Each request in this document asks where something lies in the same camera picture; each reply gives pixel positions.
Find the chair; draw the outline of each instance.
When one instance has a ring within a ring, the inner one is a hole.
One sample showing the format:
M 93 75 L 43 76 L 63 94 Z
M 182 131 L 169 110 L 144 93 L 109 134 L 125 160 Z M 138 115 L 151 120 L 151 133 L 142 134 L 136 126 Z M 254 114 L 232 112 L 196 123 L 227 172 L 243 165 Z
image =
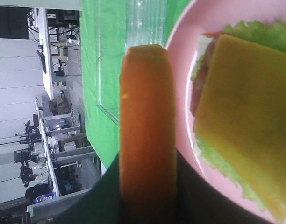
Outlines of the chair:
M 53 47 L 58 47 L 58 53 L 57 54 L 52 54 L 52 58 L 53 59 L 59 59 L 59 60 L 68 61 L 68 56 L 64 55 L 64 47 L 67 46 L 67 42 L 66 41 L 52 42 L 51 45 Z
M 83 147 L 83 138 L 86 138 L 86 133 L 76 134 L 72 137 L 62 139 L 58 141 L 59 144 L 59 151 L 65 151 L 65 144 L 69 142 L 74 142 L 76 144 L 76 148 Z

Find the cheese slice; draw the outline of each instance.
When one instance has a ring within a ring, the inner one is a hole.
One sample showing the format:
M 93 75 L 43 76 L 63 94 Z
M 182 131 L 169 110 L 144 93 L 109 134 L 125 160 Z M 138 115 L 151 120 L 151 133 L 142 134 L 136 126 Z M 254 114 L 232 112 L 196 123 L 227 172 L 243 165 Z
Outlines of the cheese slice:
M 173 72 L 159 45 L 132 47 L 120 76 L 120 193 L 123 223 L 175 218 Z
M 194 132 L 217 150 L 278 222 L 286 217 L 286 53 L 221 35 Z

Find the pink plate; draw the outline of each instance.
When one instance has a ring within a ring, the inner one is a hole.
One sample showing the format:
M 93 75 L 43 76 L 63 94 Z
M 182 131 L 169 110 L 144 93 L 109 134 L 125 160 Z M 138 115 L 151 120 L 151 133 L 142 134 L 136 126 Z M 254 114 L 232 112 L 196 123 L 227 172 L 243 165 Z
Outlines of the pink plate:
M 192 0 L 176 23 L 166 45 L 176 83 L 177 149 L 217 191 L 246 210 L 272 222 L 275 220 L 268 211 L 261 212 L 255 202 L 243 199 L 240 188 L 237 189 L 231 181 L 212 170 L 194 153 L 190 76 L 200 34 L 221 31 L 225 25 L 235 25 L 240 20 L 273 23 L 274 19 L 286 22 L 286 0 Z

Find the person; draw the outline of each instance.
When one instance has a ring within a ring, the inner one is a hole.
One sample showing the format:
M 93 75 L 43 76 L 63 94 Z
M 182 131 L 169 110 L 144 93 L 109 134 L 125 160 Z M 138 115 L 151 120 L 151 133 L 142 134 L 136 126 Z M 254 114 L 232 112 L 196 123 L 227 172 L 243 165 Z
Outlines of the person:
M 33 200 L 41 195 L 45 195 L 51 192 L 51 189 L 48 184 L 36 184 L 33 187 L 30 187 L 26 190 L 25 197 L 30 199 L 30 202 L 33 203 Z
M 37 184 L 48 184 L 48 171 L 43 171 L 39 174 L 26 174 L 24 179 L 28 181 L 35 181 Z
M 65 184 L 63 183 L 64 170 L 61 168 L 59 164 L 54 163 L 53 166 L 54 168 L 57 168 L 54 171 L 55 171 L 55 176 L 56 176 L 56 180 L 58 183 L 59 191 L 62 196 L 67 195 L 67 190 L 66 190 Z

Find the desk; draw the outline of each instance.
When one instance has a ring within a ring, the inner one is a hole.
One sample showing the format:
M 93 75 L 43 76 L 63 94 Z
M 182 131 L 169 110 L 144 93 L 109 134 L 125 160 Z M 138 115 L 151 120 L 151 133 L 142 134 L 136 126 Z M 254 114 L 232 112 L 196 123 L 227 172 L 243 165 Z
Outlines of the desk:
M 43 55 L 45 56 L 46 73 L 42 71 L 43 85 L 50 99 L 54 99 L 53 81 L 52 81 L 52 74 L 54 73 L 54 71 L 51 59 L 50 35 L 49 35 L 46 9 L 35 8 L 34 11 L 35 12 L 37 11 L 38 13 L 37 15 L 35 13 L 35 15 L 38 24 L 39 41 L 40 44 L 43 45 Z
M 45 57 L 46 73 L 42 71 L 43 85 L 50 99 L 54 99 L 54 82 L 76 81 L 81 76 L 81 74 L 69 76 L 65 75 L 60 77 L 55 75 L 53 70 L 51 43 L 46 10 L 47 9 L 45 8 L 34 8 L 35 20 L 37 21 L 39 31 L 39 42 L 41 45 L 43 45 L 43 55 Z
M 36 108 L 39 107 L 38 106 L 39 102 L 38 102 L 38 98 L 37 97 L 35 97 L 35 105 L 36 105 Z M 71 118 L 71 126 L 72 127 L 61 128 L 60 130 L 46 131 L 45 127 L 43 126 L 43 130 L 45 131 L 45 134 L 55 135 L 55 134 L 60 134 L 60 133 L 73 132 L 73 131 L 77 131 L 77 133 L 80 133 L 80 130 L 81 130 L 80 113 L 78 113 L 78 124 L 77 124 L 77 126 L 73 126 L 75 124 L 75 115 L 74 115 L 73 110 L 72 110 L 72 103 L 70 103 L 70 110 L 71 110 L 71 113 L 65 113 L 65 114 L 60 114 L 60 115 L 52 115 L 52 116 L 41 116 L 40 115 L 40 117 L 38 117 L 38 119 L 41 119 L 42 123 L 44 123 L 44 121 L 46 121 L 46 120 L 56 120 L 56 119 L 63 119 L 63 118 Z
M 58 183 L 57 183 L 57 179 L 56 179 L 56 175 L 55 175 L 55 171 L 54 171 L 54 167 L 53 167 L 53 163 L 52 163 L 52 159 L 51 159 L 51 155 L 50 155 L 50 150 L 49 150 L 49 146 L 48 146 L 48 139 L 47 139 L 47 136 L 45 134 L 44 125 L 43 125 L 42 118 L 41 118 L 41 111 L 39 110 L 37 98 L 36 98 L 35 105 L 36 105 L 36 112 L 38 115 L 39 131 L 40 131 L 41 138 L 42 138 L 41 143 L 43 145 L 43 150 L 44 150 L 45 157 L 46 157 L 46 164 L 48 167 L 48 171 L 49 171 L 49 174 L 51 176 L 51 180 L 53 182 L 53 191 L 55 192 L 56 197 L 60 197 Z

